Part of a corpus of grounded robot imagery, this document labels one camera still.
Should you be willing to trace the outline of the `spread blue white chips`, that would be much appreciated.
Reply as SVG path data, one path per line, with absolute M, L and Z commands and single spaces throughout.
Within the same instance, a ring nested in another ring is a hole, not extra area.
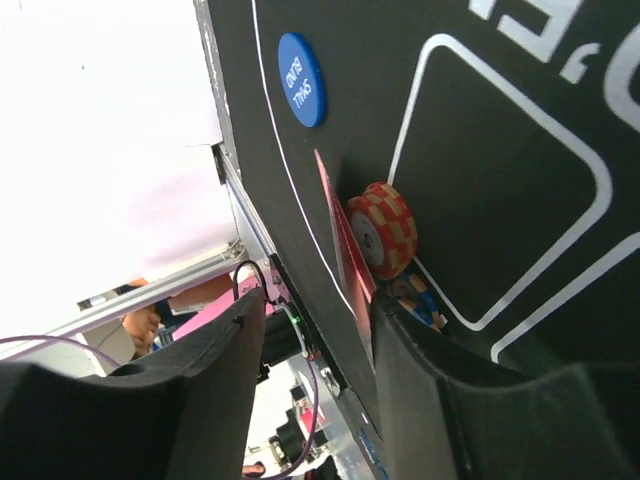
M 414 272 L 402 272 L 391 281 L 391 295 L 417 320 L 442 332 L 446 320 L 430 293 L 425 280 Z

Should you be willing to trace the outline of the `red cards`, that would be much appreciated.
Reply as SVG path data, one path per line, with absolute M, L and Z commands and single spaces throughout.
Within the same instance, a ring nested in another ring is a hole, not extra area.
M 317 149 L 314 156 L 329 212 L 340 290 L 354 313 L 356 329 L 367 356 L 372 359 L 369 307 L 376 285 Z

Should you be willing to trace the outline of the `red chip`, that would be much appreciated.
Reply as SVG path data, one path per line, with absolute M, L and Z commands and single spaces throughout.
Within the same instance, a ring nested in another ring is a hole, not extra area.
M 399 276 L 417 253 L 414 216 L 390 184 L 375 182 L 347 202 L 347 218 L 372 275 L 379 280 Z

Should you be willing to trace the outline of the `blue small blind button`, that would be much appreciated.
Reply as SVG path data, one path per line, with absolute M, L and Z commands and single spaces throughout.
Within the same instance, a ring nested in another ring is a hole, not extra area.
M 289 108 L 306 128 L 319 126 L 326 114 L 326 91 L 320 65 L 299 33 L 285 33 L 278 44 L 278 68 Z

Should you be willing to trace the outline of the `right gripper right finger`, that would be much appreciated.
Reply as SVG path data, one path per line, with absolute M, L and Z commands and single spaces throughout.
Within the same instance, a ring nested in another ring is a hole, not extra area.
M 392 479 L 635 479 L 639 369 L 573 364 L 527 377 L 412 317 L 370 307 L 386 471 Z

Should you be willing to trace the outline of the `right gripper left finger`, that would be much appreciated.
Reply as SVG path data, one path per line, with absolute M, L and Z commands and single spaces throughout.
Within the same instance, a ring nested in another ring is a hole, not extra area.
M 99 377 L 1 367 L 5 479 L 237 479 L 262 351 L 253 289 L 208 324 Z

